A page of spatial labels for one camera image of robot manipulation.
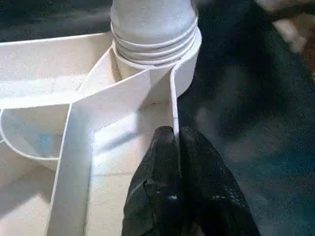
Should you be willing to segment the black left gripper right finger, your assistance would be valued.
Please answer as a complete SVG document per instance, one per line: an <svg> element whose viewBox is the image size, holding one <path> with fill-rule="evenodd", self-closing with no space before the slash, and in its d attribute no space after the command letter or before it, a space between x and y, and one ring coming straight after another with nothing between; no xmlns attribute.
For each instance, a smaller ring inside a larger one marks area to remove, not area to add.
<svg viewBox="0 0 315 236"><path fill-rule="evenodd" d="M258 227L232 172L199 131L180 131L181 173L189 212L206 236L258 236Z"/></svg>

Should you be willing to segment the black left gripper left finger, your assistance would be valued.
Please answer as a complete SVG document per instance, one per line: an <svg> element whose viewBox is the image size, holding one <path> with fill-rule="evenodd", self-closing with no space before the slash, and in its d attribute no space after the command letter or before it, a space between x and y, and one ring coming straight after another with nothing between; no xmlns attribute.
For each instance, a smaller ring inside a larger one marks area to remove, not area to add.
<svg viewBox="0 0 315 236"><path fill-rule="evenodd" d="M131 179L122 235L179 236L182 225L179 153L172 127L161 126Z"/></svg>

